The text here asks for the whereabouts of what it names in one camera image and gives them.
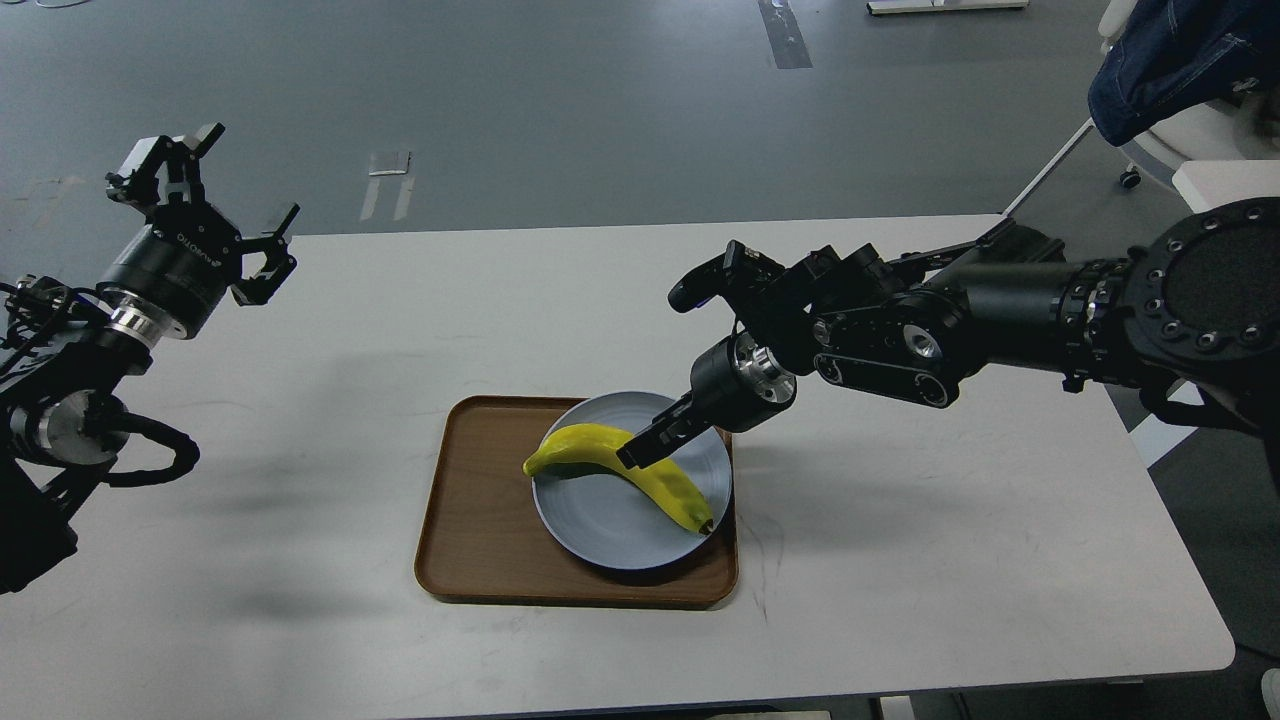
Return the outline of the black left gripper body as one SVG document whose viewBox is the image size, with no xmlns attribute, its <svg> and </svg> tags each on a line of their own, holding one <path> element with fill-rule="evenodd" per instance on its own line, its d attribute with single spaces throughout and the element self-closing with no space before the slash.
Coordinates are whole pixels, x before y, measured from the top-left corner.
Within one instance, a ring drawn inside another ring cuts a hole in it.
<svg viewBox="0 0 1280 720">
<path fill-rule="evenodd" d="M 241 232 L 212 205 L 161 205 L 97 283 L 164 311 L 182 340 L 195 338 L 241 278 Z"/>
</svg>

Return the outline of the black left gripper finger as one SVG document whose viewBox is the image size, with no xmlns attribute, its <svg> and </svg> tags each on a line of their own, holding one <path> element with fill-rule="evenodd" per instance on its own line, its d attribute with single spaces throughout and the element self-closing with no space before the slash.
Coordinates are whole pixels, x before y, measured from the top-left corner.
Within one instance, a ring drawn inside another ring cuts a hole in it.
<svg viewBox="0 0 1280 720">
<path fill-rule="evenodd" d="M 225 131 L 223 123 L 210 123 L 188 135 L 137 141 L 120 168 L 105 176 L 106 197 L 150 222 L 164 211 L 209 208 L 200 161 Z"/>
<path fill-rule="evenodd" d="M 252 275 L 241 278 L 230 286 L 232 297 L 238 305 L 266 305 L 298 266 L 297 258 L 289 250 L 288 231 L 300 210 L 297 202 L 289 202 L 261 234 L 239 237 L 236 241 L 234 249 L 241 258 L 255 254 L 261 254 L 264 258 L 262 265 Z"/>
</svg>

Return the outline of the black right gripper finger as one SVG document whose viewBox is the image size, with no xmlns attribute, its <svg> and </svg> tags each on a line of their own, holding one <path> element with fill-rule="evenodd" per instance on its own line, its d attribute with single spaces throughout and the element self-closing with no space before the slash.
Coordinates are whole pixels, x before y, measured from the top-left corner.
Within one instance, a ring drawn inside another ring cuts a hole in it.
<svg viewBox="0 0 1280 720">
<path fill-rule="evenodd" d="M 654 420 L 614 454 L 626 469 L 650 468 L 709 430 L 718 428 L 700 420 Z"/>
<path fill-rule="evenodd" d="M 652 419 L 652 423 L 630 441 L 634 451 L 678 451 L 695 437 L 709 430 L 712 423 L 695 404 L 694 392 L 686 392 Z"/>
</svg>

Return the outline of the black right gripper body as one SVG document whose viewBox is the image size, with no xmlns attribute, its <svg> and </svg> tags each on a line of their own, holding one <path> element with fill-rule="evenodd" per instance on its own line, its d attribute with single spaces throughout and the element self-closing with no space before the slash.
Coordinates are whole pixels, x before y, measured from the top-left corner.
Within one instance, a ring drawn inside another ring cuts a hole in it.
<svg viewBox="0 0 1280 720">
<path fill-rule="evenodd" d="M 699 421 L 742 433 L 791 409 L 797 378 L 750 334 L 730 334 L 694 361 L 690 396 Z"/>
</svg>

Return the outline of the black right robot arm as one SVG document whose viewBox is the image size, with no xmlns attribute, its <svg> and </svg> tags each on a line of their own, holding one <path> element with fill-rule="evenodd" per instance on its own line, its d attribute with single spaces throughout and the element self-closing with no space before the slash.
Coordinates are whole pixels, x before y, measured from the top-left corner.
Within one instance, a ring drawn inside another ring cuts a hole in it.
<svg viewBox="0 0 1280 720">
<path fill-rule="evenodd" d="M 712 428 L 742 433 L 792 406 L 797 378 L 947 407 L 991 364 L 1134 388 L 1169 425 L 1260 438 L 1277 470 L 1277 200 L 1190 215 L 1123 258 L 1070 263 L 1064 245 L 1001 220 L 979 238 L 883 259 L 824 247 L 785 266 L 737 241 L 668 295 L 713 299 L 737 328 L 690 389 L 618 451 L 649 468 Z"/>
</svg>

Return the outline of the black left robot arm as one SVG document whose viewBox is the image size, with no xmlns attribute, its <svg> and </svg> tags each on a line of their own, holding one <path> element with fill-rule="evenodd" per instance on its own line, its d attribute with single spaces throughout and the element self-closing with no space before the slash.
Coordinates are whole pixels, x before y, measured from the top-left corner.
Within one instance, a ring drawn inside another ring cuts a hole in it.
<svg viewBox="0 0 1280 720">
<path fill-rule="evenodd" d="M 3 286 L 1 589 L 17 593 L 77 551 L 72 518 L 100 487 L 159 486 L 200 457 L 184 432 L 132 413 L 115 388 L 145 374 L 161 338 L 191 340 L 225 296 L 262 306 L 297 268 L 288 229 L 242 233 L 209 201 L 211 123 L 140 140 L 108 197 L 143 228 L 91 287 L 49 275 Z"/>
</svg>

